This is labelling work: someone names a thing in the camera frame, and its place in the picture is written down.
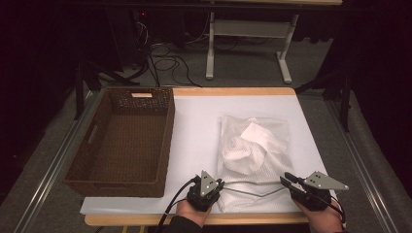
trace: hand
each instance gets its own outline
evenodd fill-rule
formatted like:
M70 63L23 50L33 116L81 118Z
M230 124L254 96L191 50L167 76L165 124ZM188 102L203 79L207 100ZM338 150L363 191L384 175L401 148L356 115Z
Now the hand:
M316 232L333 233L343 231L340 214L331 207L327 207L324 211L312 212L297 201L293 200L293 202L304 214L306 214L309 219L309 224ZM339 208L335 201L332 200L331 204L336 208Z
M205 223L205 220L207 216L210 214L211 210L212 207L210 207L207 212L199 212L188 202L188 200L185 199L178 203L176 215L183 216L193 221L200 227L203 227L203 224Z

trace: white metal frame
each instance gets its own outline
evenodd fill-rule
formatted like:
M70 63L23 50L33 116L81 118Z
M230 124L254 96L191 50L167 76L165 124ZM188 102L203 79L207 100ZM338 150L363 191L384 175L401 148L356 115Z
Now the white metal frame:
M262 38L285 38L282 51L277 51L277 59L285 83L292 83L291 74L286 63L286 55L291 44L298 15L291 22L267 22L246 20L215 19L215 13L210 13L209 49L206 62L206 79L212 80L215 66L215 36L246 36Z

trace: metal bracket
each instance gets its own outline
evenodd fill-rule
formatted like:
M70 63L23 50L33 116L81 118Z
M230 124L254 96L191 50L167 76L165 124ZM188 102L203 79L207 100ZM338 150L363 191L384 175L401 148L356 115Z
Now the metal bracket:
M349 186L321 172L314 172L304 180L305 184L317 189L349 190Z
M218 187L219 183L216 182L207 172L202 171L201 176L201 183L200 183L200 196L205 196L209 194L209 192L213 191L216 187Z

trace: white cloth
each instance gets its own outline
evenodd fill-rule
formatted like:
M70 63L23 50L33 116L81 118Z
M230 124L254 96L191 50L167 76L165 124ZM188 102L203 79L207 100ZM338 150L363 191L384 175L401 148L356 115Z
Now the white cloth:
M259 195L282 187L280 176L293 173L288 142L285 120L223 116L218 178L226 182L225 187ZM283 200L285 195L290 198L286 191L256 197L224 189L218 204L223 213L267 213L273 205L282 205L274 199Z

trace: brown wicker basket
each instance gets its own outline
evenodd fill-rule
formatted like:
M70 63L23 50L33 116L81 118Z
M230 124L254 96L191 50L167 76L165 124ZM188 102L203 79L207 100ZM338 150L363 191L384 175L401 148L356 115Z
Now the brown wicker basket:
M104 89L64 182L83 196L163 196L174 116L172 88Z

